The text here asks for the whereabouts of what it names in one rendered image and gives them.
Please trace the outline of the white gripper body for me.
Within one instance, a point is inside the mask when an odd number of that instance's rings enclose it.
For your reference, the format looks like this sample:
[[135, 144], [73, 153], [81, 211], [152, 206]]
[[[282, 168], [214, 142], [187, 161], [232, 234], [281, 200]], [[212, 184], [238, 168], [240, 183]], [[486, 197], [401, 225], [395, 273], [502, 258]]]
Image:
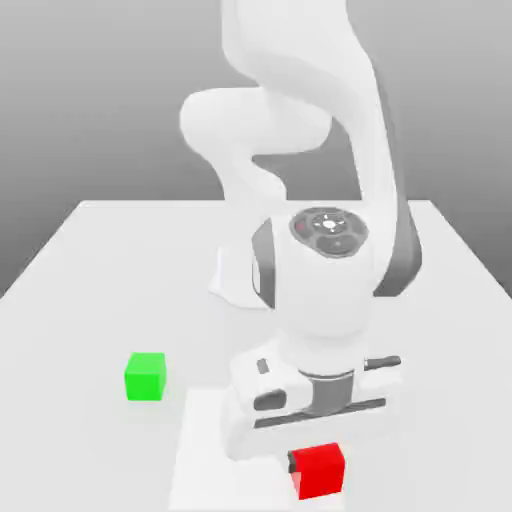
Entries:
[[389, 415], [390, 401], [379, 397], [351, 403], [325, 416], [300, 411], [256, 418], [242, 410], [232, 393], [227, 393], [221, 402], [222, 446], [235, 461], [283, 455], [373, 434], [385, 426]]

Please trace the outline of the small red cube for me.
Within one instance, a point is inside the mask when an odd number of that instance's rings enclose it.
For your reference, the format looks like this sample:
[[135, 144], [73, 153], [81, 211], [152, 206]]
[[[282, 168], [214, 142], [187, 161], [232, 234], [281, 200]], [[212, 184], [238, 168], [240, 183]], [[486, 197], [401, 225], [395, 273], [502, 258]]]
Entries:
[[289, 451], [288, 473], [299, 500], [342, 490], [346, 461], [338, 443]]

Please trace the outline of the small green cube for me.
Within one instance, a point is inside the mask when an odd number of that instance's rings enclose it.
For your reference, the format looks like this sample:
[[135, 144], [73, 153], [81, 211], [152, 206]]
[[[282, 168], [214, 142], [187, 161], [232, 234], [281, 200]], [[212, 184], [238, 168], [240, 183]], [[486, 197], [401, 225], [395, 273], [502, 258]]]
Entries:
[[129, 401], [161, 401], [167, 380], [165, 354], [133, 352], [124, 371]]

